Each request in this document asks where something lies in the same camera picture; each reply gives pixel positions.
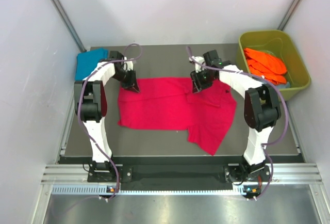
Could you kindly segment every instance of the pink fabric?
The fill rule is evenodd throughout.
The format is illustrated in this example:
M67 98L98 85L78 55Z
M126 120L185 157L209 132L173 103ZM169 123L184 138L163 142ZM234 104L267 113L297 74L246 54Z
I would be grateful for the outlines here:
M138 79L140 93L120 88L121 126L143 130L188 130L188 141L215 155L232 125L236 101L220 81L192 93L190 78Z

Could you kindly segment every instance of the orange cloth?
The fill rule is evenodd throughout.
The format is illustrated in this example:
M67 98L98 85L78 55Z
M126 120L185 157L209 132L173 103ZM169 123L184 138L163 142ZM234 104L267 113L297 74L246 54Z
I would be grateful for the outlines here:
M283 74L287 72L287 68L283 61L265 52L249 48L244 49L244 54L252 74L264 76L266 80L275 85L286 84L287 80Z

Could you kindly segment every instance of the shiny metallic floor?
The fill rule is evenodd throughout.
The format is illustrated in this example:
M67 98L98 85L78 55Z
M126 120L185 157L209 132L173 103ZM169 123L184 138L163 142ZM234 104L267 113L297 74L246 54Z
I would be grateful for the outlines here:
M306 185L272 185L257 202L246 202L241 196L116 196L109 203L96 198L62 215L83 198L51 196L57 218L48 207L44 224L320 223Z
M223 60L235 63L237 44L196 44L192 45L195 55L216 49ZM107 47L109 50L123 52L124 47ZM132 47L127 56L139 54L137 47ZM153 45L143 47L143 56L134 65L139 78L151 77L190 77L194 66L188 62L184 45ZM105 86L108 101L108 114L105 119L109 146L114 156L201 156L207 155L196 144L187 141L187 131L133 130L117 125L119 110L117 98L119 83L110 80ZM242 155L246 149L249 129L244 120L244 100L232 91L237 101L234 122L222 141L216 155ZM278 120L270 141L277 139L283 131L284 115ZM268 146L271 155L297 155L297 149L289 128L283 141L275 146ZM65 156L92 156L90 142L78 125L74 115L68 138Z

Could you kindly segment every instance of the purple cable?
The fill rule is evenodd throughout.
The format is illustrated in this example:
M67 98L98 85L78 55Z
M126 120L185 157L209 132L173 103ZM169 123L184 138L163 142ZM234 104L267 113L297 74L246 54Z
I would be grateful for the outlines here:
M87 85L87 82L88 82L88 79L90 79L91 76L93 76L98 70L100 70L102 67L110 64L110 63L115 63L115 62L127 62L127 61L135 61L135 60L138 60L141 58L142 56L142 53L143 53L143 48L141 45L137 44L137 43L131 43L130 45L128 45L125 50L124 50L124 55L126 53L126 50L131 47L131 46L138 46L140 48L140 54L136 57L136 58L133 58L133 59L129 59L129 60L113 60L113 61L110 61L110 62L107 62L105 64L103 64L102 66L100 66L99 68L97 68L96 70L94 70L84 81L84 84L82 86L82 89L81 89L81 94L80 94L80 98L79 98L79 103L78 103L78 113L77 113L77 116L78 116L78 123L79 125L81 126L81 128L83 129L83 131L87 134L87 136L94 142L95 146L97 147L97 149L99 149L99 151L110 161L110 163L112 164L113 168L114 168L114 171L116 173L116 178L117 178L117 181L116 181L116 189L114 191L114 193L112 194L112 196L109 198L112 199L113 197L115 197L116 193L119 191L119 173L118 173L118 170L117 170L117 167L115 166L115 163L112 161L112 159L99 147L99 145L96 143L95 139L90 135L88 134L88 131L84 125L84 123L82 122L81 120L81 105L82 105L82 101L83 101L83 98L84 98L84 91L85 91L85 88L86 88L86 85ZM58 219L62 216L64 216L65 214L67 214L71 209L73 209L74 207L76 207L77 205L79 205L80 203L84 202L85 200L88 200L88 199L91 199L91 198L98 198L98 196L87 196L83 199L81 199L80 201L77 201L76 203L74 203L72 206L70 206L69 208L67 208L61 215L55 215L54 213L54 209L52 206L51 207L51 213L52 215Z
M220 68L213 68L213 67L209 67L209 66L206 66L204 64L201 64L199 63L198 61L196 61L194 59L194 56L192 55L192 51L191 51L191 48L190 46L186 46L186 51L189 55L189 58L194 62L196 63L197 65L203 67L203 68L207 68L207 69L211 69L211 70L215 70L215 71L222 71L222 72L227 72L227 73L237 73L236 71L232 71L232 70L227 70L227 69L220 69ZM256 197L256 199L259 199L262 195L264 195L264 193L266 192L266 190L268 189L270 183L272 182L272 179L273 179L273 170L274 170L274 165L273 165L273 161L272 161L272 158L269 156L269 154L267 153L266 149L265 149L265 146L267 145L275 145L279 142L281 142L285 136L285 134L287 133L287 129L288 129L288 122L289 122L289 119L288 119L288 108L287 108L287 105L285 103L285 100L281 94L281 92L277 89L276 86L274 86L271 82L268 82L266 79L262 78L262 77L259 77L257 75L254 75L254 74L251 74L251 73L245 73L245 72L240 72L240 74L243 74L243 75L246 75L246 76L251 76L253 78L256 78L256 79L259 79L260 81L262 82L265 82L267 84L269 84L271 87L274 88L274 90L276 91L277 95L279 96L279 98L281 99L281 102L283 104L283 108L284 108L284 114L285 114L285 125L284 125L284 129L283 129L283 132L282 134L280 135L280 137L271 142L271 143L262 143L262 148L263 148L263 151L265 153L265 156L266 158L269 160L270 162L270 166L271 166L271 173L270 173L270 176L269 176L269 179L268 179L268 182L267 182L267 185L265 186L265 188L263 189L263 191L260 193L260 195L258 197Z

